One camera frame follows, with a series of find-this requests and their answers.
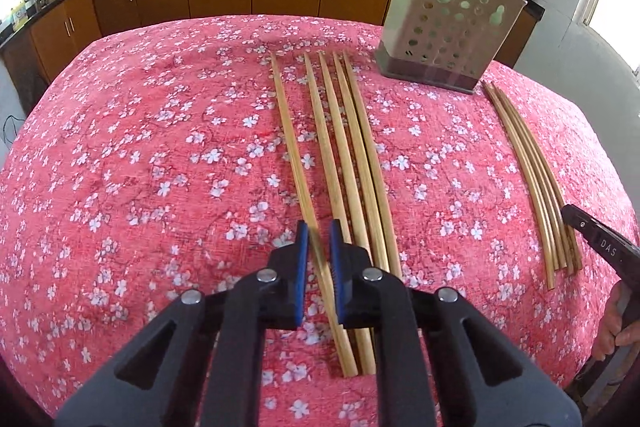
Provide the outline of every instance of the bamboo stick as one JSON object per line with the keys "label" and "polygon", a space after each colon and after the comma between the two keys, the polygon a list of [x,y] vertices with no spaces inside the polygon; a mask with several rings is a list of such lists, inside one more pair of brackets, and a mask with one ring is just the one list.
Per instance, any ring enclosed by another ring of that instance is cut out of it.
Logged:
{"label": "bamboo stick", "polygon": [[324,54],[318,52],[320,58],[320,66],[322,68],[322,77],[324,78],[324,88],[326,89],[326,98],[329,102],[329,111],[331,112],[331,120],[334,124],[335,142],[338,146],[338,155],[340,156],[340,166],[342,167],[342,179],[347,192],[347,204],[349,205],[349,214],[351,215],[351,228],[353,228],[353,237],[355,244],[364,248],[371,258],[371,248],[369,246],[369,237],[367,237],[367,223],[364,219],[364,211],[362,202],[360,201],[360,193],[358,191],[358,182],[356,181],[356,172],[353,168],[353,159],[347,142],[347,134],[342,124],[342,115],[340,114],[340,105],[338,98],[335,96],[334,84],[331,81],[331,74],[327,67]]}
{"label": "bamboo stick", "polygon": [[[345,243],[351,242],[351,233],[349,232],[349,222],[347,221],[347,211],[344,207],[342,199],[342,190],[340,188],[340,180],[338,179],[338,169],[335,166],[334,151],[331,147],[329,139],[329,131],[324,120],[324,109],[322,108],[322,100],[320,100],[320,92],[316,83],[309,55],[305,52],[306,79],[309,85],[309,93],[311,95],[311,105],[314,110],[314,119],[316,120],[316,132],[318,133],[318,141],[320,142],[320,153],[322,156],[322,167],[324,169],[324,177],[329,189],[329,199],[331,201],[331,211],[334,219],[340,220],[340,228],[342,229],[342,237]],[[358,345],[358,353],[360,355],[360,366],[364,375],[376,374],[376,358],[373,354],[373,343],[371,333],[368,329],[355,330],[356,343]]]}
{"label": "bamboo stick", "polygon": [[[502,102],[502,106],[507,111],[507,114],[511,118],[511,123],[515,127],[516,132],[520,136],[520,141],[524,145],[525,151],[533,167],[534,176],[538,180],[538,185],[542,190],[542,198],[545,203],[549,220],[551,224],[551,231],[553,233],[556,251],[558,252],[558,264],[559,268],[567,268],[568,264],[566,261],[567,256],[571,256],[571,253],[565,252],[569,249],[569,239],[564,234],[564,227],[562,226],[562,216],[560,215],[560,208],[558,203],[556,202],[556,196],[553,193],[553,189],[551,188],[551,181],[548,177],[548,172],[546,172],[545,168],[542,165],[542,159],[533,146],[533,136],[531,135],[531,131],[527,127],[527,124],[522,119],[521,115],[517,112],[516,108],[509,100],[509,97],[498,87],[495,87],[495,92]],[[570,273],[574,271],[574,264],[570,261],[571,269]]]}
{"label": "bamboo stick", "polygon": [[498,116],[502,121],[505,131],[509,136],[509,140],[511,141],[511,144],[513,145],[513,148],[516,152],[518,161],[520,162],[520,167],[527,181],[527,185],[529,185],[529,193],[531,194],[533,208],[536,212],[536,219],[538,221],[538,229],[540,230],[540,236],[542,238],[542,250],[545,256],[546,287],[552,290],[556,287],[552,242],[550,238],[550,225],[548,222],[548,216],[546,214],[546,208],[542,203],[540,188],[538,187],[536,179],[533,176],[529,159],[524,152],[524,147],[520,142],[520,138],[518,137],[516,130],[513,128],[513,124],[511,123],[511,120],[509,119],[505,108],[502,107],[502,103],[489,84],[483,82],[482,87],[484,87],[484,91],[487,93],[487,96],[493,103],[495,110],[497,111]]}
{"label": "bamboo stick", "polygon": [[402,266],[400,264],[400,254],[398,253],[398,242],[396,241],[394,222],[391,217],[391,208],[389,207],[389,200],[386,195],[386,185],[382,175],[382,168],[380,168],[380,158],[378,158],[376,142],[373,140],[373,133],[369,123],[369,117],[367,116],[367,108],[364,105],[362,94],[358,88],[358,81],[351,67],[349,55],[344,51],[342,56],[344,57],[344,67],[347,71],[347,77],[351,86],[351,94],[355,103],[356,113],[360,121],[364,145],[367,149],[367,156],[369,157],[369,168],[378,199],[378,209],[380,211],[380,219],[382,220],[382,230],[385,235],[386,256],[389,261],[389,268],[393,275],[402,279]]}
{"label": "bamboo stick", "polygon": [[326,261],[326,257],[324,256],[324,251],[322,251],[318,220],[316,219],[316,213],[311,202],[309,188],[306,185],[305,174],[302,171],[298,142],[296,141],[291,115],[289,114],[289,105],[287,104],[287,97],[284,92],[284,85],[280,76],[280,68],[278,67],[278,61],[273,53],[271,54],[271,67],[273,68],[273,80],[276,87],[276,95],[278,97],[278,110],[280,111],[282,128],[287,144],[287,152],[289,153],[289,162],[291,163],[293,179],[296,184],[298,199],[300,200],[302,217],[306,221],[309,230],[312,259],[314,269],[316,271],[316,277],[318,278],[318,286],[322,295],[322,301],[324,301],[324,309],[326,311],[327,318],[329,319],[331,332],[334,336],[335,347],[338,352],[338,359],[340,360],[342,373],[345,377],[355,377],[358,374],[358,367],[356,365],[355,357],[353,356],[353,351],[351,350],[351,344],[349,343],[347,332],[340,324],[338,324],[338,319],[335,314],[335,296],[331,270]]}
{"label": "bamboo stick", "polygon": [[356,165],[358,167],[358,175],[360,177],[360,186],[362,188],[362,197],[364,199],[364,210],[367,214],[369,222],[369,240],[371,245],[371,254],[374,264],[389,271],[389,263],[386,257],[385,235],[382,230],[382,222],[380,221],[380,213],[378,211],[378,202],[376,201],[376,193],[371,179],[371,171],[369,170],[369,161],[367,160],[367,151],[364,147],[360,124],[358,124],[358,115],[351,99],[347,79],[344,76],[342,65],[338,55],[334,52],[335,70],[338,75],[338,84],[340,93],[342,94],[342,103],[347,113],[347,122],[349,124],[349,133],[351,135],[351,145],[353,153],[356,156]]}
{"label": "bamboo stick", "polygon": [[559,265],[561,268],[566,268],[567,273],[572,275],[574,273],[574,260],[573,253],[571,251],[571,243],[566,233],[566,227],[562,222],[562,198],[558,200],[558,194],[554,190],[554,184],[558,185],[556,179],[553,176],[546,158],[542,154],[542,150],[538,146],[531,130],[527,126],[524,118],[519,114],[509,97],[499,87],[496,88],[498,97],[502,100],[503,105],[510,113],[512,121],[516,124],[516,129],[520,134],[520,139],[526,144],[529,149],[529,157],[533,158],[538,170],[537,176],[543,181],[543,190],[545,192],[546,204],[548,205],[550,217],[552,218],[551,225],[554,227],[554,237],[556,238],[556,245],[558,247]]}

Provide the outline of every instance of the finger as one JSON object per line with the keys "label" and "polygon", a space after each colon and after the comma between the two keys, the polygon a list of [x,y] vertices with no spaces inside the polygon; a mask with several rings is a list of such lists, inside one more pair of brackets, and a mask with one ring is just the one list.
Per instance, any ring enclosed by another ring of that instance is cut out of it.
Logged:
{"label": "finger", "polygon": [[616,336],[617,346],[630,346],[636,342],[640,342],[640,321],[634,322]]}

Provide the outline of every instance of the power cord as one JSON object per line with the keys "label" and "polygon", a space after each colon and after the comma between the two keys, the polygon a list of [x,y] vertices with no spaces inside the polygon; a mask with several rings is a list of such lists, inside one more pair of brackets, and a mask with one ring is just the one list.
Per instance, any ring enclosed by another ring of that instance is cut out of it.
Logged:
{"label": "power cord", "polygon": [[18,122],[24,122],[24,120],[22,118],[15,118],[14,115],[10,114],[8,117],[6,117],[6,120],[4,120],[4,125],[2,126],[2,141],[4,142],[4,144],[7,144],[7,137],[6,137],[6,124],[7,122],[9,122],[10,119],[12,120],[12,124],[14,125],[14,140],[15,137],[18,136],[18,130],[15,128],[15,123]]}

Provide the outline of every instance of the black clamp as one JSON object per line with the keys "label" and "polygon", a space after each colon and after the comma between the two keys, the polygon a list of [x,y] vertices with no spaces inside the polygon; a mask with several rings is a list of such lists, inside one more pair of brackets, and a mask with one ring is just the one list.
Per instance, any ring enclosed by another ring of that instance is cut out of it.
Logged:
{"label": "black clamp", "polygon": [[453,288],[406,288],[331,229],[338,321],[373,328],[384,427],[436,426],[426,344],[447,427],[578,427],[575,403]]}
{"label": "black clamp", "polygon": [[184,292],[64,403],[54,425],[185,427],[199,415],[203,427],[257,426],[264,332],[302,323],[307,237],[300,221],[296,242],[230,291]]}

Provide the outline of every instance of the red floral tablecloth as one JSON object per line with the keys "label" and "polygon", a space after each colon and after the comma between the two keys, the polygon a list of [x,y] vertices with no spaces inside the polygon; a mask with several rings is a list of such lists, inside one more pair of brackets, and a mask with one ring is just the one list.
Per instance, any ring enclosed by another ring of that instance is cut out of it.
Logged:
{"label": "red floral tablecloth", "polygon": [[[573,377],[615,275],[586,249],[583,272],[546,291],[526,184],[490,102],[479,89],[383,78],[371,58],[380,32],[315,18],[187,20],[94,42],[58,77],[0,176],[0,353],[47,412],[179,293],[227,289],[292,239],[300,208],[270,51],[323,230],[302,54],[347,48],[406,284],[454,286],[556,382]],[[518,105],[566,201],[636,241],[629,199],[580,110],[496,62],[484,79]],[[303,327],[268,335],[261,425],[373,424],[374,378],[338,376],[313,275],[308,286]]]}

